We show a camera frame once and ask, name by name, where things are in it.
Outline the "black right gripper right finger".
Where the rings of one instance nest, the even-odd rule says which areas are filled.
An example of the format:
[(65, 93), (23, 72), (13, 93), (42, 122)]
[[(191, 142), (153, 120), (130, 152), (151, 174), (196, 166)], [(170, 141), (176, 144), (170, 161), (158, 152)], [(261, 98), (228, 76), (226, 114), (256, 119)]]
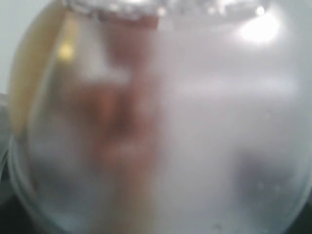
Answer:
[(290, 227), (290, 234), (312, 234), (312, 206), (307, 204)]

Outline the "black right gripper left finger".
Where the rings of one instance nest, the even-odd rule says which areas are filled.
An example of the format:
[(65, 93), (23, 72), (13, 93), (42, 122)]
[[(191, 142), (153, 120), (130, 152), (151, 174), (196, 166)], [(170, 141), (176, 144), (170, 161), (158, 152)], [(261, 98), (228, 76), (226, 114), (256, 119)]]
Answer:
[(0, 205), (0, 234), (37, 234), (28, 214), (15, 195)]

